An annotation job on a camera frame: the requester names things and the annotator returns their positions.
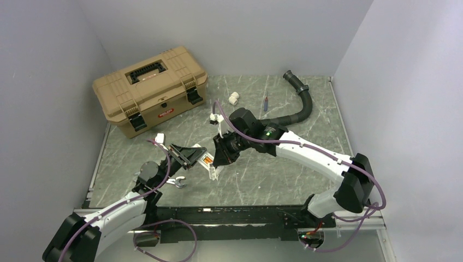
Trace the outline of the white remote control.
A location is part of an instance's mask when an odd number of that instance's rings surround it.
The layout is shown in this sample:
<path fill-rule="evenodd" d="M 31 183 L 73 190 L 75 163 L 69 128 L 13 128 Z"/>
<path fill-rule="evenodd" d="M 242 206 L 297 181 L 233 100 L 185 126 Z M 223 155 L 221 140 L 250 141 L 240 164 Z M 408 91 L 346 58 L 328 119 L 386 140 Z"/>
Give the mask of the white remote control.
<path fill-rule="evenodd" d="M 213 166 L 213 155 L 205 147 L 204 149 L 205 151 L 200 155 L 197 162 L 209 172 L 216 173 L 216 168 Z"/>

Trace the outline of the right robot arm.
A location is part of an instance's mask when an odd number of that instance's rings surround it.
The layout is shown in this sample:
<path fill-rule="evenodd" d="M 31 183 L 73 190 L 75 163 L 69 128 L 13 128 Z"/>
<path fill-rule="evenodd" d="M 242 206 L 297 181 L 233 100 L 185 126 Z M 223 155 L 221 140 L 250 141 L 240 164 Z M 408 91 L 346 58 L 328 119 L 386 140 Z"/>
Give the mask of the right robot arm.
<path fill-rule="evenodd" d="M 265 123 L 244 108 L 235 110 L 225 120 L 211 114 L 210 123 L 218 128 L 213 137 L 213 166 L 234 163 L 240 153 L 252 148 L 259 153 L 295 161 L 327 177 L 334 183 L 323 193 L 309 197 L 301 211 L 301 220 L 313 227 L 323 217 L 336 211 L 362 213 L 373 189 L 373 173 L 367 156 L 354 157 L 335 153 L 308 142 L 277 123 Z"/>

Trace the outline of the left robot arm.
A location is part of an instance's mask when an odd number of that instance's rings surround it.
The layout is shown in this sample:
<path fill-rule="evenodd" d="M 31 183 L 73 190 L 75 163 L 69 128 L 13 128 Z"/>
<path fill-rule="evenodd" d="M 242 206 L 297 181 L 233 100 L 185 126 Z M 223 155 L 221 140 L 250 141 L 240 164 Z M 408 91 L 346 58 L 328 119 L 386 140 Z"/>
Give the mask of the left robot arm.
<path fill-rule="evenodd" d="M 146 162 L 135 177 L 135 187 L 122 199 L 104 209 L 80 216 L 68 216 L 45 249 L 44 261 L 94 261 L 103 250 L 133 229 L 150 229 L 174 222 L 159 215 L 159 189 L 181 168 L 188 170 L 201 160 L 204 147 L 157 144 L 165 153 L 161 163 Z"/>

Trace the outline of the tan plastic toolbox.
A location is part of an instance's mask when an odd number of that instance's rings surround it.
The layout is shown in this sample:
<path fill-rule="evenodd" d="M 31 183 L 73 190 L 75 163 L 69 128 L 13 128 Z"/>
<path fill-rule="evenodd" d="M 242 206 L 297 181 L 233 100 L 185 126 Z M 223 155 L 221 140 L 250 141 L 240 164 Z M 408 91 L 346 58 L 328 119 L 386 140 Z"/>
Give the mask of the tan plastic toolbox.
<path fill-rule="evenodd" d="M 106 120 L 134 138 L 206 101 L 208 74 L 183 46 L 94 80 Z"/>

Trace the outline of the orange battery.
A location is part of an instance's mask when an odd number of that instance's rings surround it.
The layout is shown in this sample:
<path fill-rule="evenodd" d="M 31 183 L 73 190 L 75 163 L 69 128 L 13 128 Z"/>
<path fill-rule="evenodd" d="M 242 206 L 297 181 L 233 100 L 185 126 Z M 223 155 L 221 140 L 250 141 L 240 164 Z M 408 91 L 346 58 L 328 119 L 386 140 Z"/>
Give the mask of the orange battery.
<path fill-rule="evenodd" d="M 211 163 L 213 163 L 213 159 L 208 157 L 208 156 L 205 156 L 202 161 L 206 164 L 206 165 L 209 165 Z"/>

